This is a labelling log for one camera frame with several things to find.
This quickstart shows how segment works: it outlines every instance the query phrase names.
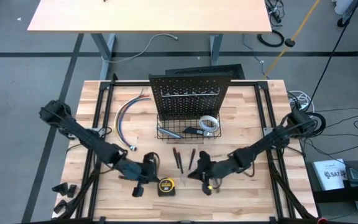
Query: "desk leg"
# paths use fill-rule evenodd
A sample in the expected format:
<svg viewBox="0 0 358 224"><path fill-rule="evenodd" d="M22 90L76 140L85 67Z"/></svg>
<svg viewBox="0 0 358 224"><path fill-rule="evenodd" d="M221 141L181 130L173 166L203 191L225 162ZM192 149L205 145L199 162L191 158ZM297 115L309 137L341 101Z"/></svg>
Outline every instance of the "desk leg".
<svg viewBox="0 0 358 224"><path fill-rule="evenodd" d="M111 60L111 52L114 47L114 41L116 40L116 34L110 34L109 40L106 43L102 34L91 34L93 41L99 49L102 58ZM102 61L102 70L100 72L100 80L106 80L109 73L109 62Z"/></svg>
<svg viewBox="0 0 358 224"><path fill-rule="evenodd" d="M221 49L223 34L213 34L209 37L211 46L211 65L218 65L219 51Z"/></svg>

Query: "black pegboard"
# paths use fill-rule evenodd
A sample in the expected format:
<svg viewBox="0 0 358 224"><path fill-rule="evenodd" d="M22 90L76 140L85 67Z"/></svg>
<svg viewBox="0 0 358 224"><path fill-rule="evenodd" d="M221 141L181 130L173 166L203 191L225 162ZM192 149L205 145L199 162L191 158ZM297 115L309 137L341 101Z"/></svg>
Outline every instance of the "black pegboard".
<svg viewBox="0 0 358 224"><path fill-rule="evenodd" d="M246 79L241 64L216 65L216 66L196 67L196 68L179 68L179 69L169 69L165 71L166 75L196 74L196 73L225 73L227 75L230 75L232 79L240 79L240 80Z"/></svg>
<svg viewBox="0 0 358 224"><path fill-rule="evenodd" d="M160 120L216 118L231 78L225 73L149 75Z"/></svg>

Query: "wheel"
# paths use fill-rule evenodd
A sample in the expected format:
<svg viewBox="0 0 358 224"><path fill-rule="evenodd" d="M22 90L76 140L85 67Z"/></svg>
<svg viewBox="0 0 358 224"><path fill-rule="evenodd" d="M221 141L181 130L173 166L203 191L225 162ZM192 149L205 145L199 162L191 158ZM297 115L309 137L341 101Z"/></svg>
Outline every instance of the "wheel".
<svg viewBox="0 0 358 224"><path fill-rule="evenodd" d="M345 27L345 26L347 26L349 24L349 20L347 20L345 23L343 23L343 19L342 18L340 18L337 22L336 22L336 25L338 26L338 27Z"/></svg>

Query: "yellow tape measure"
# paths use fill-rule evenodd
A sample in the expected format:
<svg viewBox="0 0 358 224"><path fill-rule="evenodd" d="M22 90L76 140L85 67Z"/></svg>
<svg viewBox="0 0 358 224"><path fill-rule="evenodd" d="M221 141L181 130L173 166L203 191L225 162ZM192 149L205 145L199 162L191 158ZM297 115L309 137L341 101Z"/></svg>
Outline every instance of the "yellow tape measure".
<svg viewBox="0 0 358 224"><path fill-rule="evenodd" d="M175 183L172 178L163 178L158 183L158 196L174 196L175 195Z"/></svg>

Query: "wooden desk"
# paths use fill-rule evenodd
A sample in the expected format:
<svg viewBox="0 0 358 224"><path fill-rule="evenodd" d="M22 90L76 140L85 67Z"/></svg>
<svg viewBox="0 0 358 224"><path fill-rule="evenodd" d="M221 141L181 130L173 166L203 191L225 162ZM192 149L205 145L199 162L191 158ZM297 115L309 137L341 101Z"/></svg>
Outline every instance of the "wooden desk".
<svg viewBox="0 0 358 224"><path fill-rule="evenodd" d="M27 30L91 33L106 60L115 34L107 44L102 32L218 34L209 40L211 65L217 65L223 33L264 34L272 28L264 0L41 0ZM103 62L101 80L109 66Z"/></svg>
<svg viewBox="0 0 358 224"><path fill-rule="evenodd" d="M268 83L275 118L279 123L290 112L285 85L282 80L271 80ZM76 114L77 121L84 127L92 125L99 84L100 82L95 81L87 81L84 84ZM151 87L114 87L111 119L108 126L113 127L113 117L117 110L127 100L137 96L142 88L145 88L144 91L152 96ZM117 178L119 173L112 171L100 177L95 219L105 216L107 220L120 221L264 221L275 215L266 153L261 153L257 157L253 178L242 174L231 174L224 178L221 192L209 197L202 193L200 181L187 179L186 186L180 182L180 174L172 155L172 147L176 147L177 151L181 152L183 165L187 168L193 148L197 151L204 150L211 154L213 160L219 161L226 159L227 153L259 140L262 132L253 87L229 87L220 110L222 137L217 139L197 140L191 144L159 140L156 138L155 130L156 114L154 101L142 101L128 109L122 129L125 138L138 147L137 152L129 152L128 158L141 161L144 154L150 151L159 154L162 160L159 177L173 177L177 195L158 197L157 185L148 184L144 186L143 197L134 198L131 193L136 182L120 180ZM106 140L124 147L115 133L108 135ZM74 144L78 144L78 141L70 142L70 146ZM291 141L290 146L300 149L299 142L296 140ZM67 154L62 182L81 184L86 152L87 150L80 146ZM302 156L294 151L286 150L284 160L292 191L308 211L317 216ZM107 170L107 167L103 165L102 170ZM89 190L85 200L83 214L85 216L88 211L90 192ZM57 203L63 198L69 200L58 195ZM288 211L285 209L287 206L284 198L281 192L282 205L286 214Z"/></svg>

